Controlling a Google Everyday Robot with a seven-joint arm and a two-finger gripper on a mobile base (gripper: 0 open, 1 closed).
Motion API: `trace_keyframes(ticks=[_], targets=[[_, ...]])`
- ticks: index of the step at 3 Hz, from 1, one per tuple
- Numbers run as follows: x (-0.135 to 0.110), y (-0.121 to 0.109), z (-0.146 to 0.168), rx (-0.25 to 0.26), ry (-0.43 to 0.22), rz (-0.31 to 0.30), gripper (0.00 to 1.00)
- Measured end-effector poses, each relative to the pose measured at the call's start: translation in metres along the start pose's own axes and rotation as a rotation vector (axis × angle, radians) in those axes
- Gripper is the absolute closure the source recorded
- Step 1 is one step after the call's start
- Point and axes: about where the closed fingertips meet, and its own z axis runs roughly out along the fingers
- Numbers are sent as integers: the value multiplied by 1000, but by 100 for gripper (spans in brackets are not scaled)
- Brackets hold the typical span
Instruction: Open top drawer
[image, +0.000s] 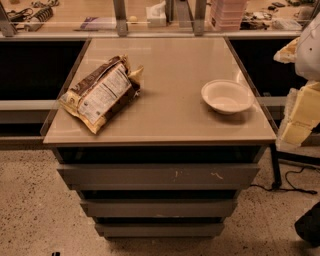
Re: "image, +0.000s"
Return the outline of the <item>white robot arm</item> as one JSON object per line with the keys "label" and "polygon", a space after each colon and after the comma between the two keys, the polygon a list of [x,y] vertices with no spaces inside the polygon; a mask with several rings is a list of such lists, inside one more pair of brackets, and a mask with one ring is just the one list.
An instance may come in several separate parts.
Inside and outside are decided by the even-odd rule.
{"label": "white robot arm", "polygon": [[296,74],[307,80],[300,89],[290,89],[277,133],[278,147],[298,147],[320,123],[320,13],[273,59],[294,63]]}

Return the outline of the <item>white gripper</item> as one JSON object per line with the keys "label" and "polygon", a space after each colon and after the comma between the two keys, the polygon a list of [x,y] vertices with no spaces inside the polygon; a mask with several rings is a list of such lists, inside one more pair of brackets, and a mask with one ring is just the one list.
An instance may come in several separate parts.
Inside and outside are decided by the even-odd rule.
{"label": "white gripper", "polygon": [[[296,62],[299,37],[282,47],[273,56],[277,62]],[[284,119],[279,128],[281,142],[300,146],[320,123],[320,83],[308,81],[300,89],[291,88],[287,95]]]}

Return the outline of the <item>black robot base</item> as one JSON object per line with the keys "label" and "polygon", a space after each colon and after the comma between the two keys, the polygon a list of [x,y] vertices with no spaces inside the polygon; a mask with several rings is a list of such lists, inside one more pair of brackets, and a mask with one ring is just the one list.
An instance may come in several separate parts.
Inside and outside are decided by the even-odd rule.
{"label": "black robot base", "polygon": [[301,216],[294,224],[296,233],[312,246],[320,245],[320,202]]}

